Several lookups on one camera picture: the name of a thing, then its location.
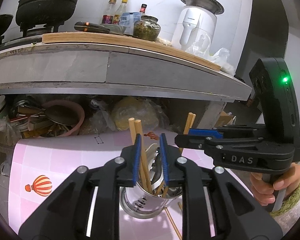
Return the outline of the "green knitted sleeve forearm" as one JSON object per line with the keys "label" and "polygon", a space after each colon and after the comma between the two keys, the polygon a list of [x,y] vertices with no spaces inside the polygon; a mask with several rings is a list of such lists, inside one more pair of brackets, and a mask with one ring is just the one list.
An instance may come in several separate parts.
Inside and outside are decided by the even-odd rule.
{"label": "green knitted sleeve forearm", "polygon": [[298,187],[293,191],[293,193],[286,200],[283,201],[281,208],[277,211],[271,211],[269,214],[272,217],[282,215],[290,211],[298,204],[300,204],[300,183]]}

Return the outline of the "person's right hand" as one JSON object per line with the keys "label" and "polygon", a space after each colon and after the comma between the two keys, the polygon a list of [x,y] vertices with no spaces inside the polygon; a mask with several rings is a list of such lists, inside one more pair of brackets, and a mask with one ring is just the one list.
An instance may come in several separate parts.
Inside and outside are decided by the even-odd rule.
{"label": "person's right hand", "polygon": [[285,197],[289,197],[300,184],[300,164],[292,163],[290,169],[272,184],[263,181],[261,173],[251,173],[251,192],[262,205],[267,206],[275,202],[275,191],[286,189]]}

